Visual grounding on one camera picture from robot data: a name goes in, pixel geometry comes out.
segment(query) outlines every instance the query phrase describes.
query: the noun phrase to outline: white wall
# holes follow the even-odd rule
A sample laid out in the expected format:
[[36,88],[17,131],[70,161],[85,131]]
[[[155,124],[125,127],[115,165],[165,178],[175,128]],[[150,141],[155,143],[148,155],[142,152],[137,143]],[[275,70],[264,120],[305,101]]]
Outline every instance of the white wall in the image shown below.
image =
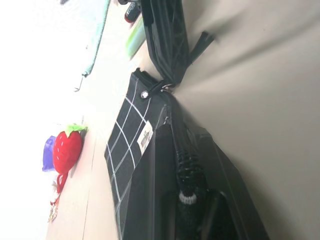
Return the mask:
[[81,77],[96,7],[85,0],[1,4],[0,239],[45,238],[52,188],[43,148],[49,123],[67,122],[78,110],[73,81]]

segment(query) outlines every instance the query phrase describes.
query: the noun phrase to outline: purple plastic bag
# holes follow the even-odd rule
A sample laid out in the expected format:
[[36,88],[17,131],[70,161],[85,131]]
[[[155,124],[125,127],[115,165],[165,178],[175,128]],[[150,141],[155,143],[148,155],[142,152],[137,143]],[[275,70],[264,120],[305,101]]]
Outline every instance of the purple plastic bag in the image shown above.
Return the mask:
[[43,150],[43,167],[42,167],[43,172],[50,172],[55,170],[53,156],[52,156],[55,141],[56,141],[56,137],[51,136],[45,142],[44,150]]

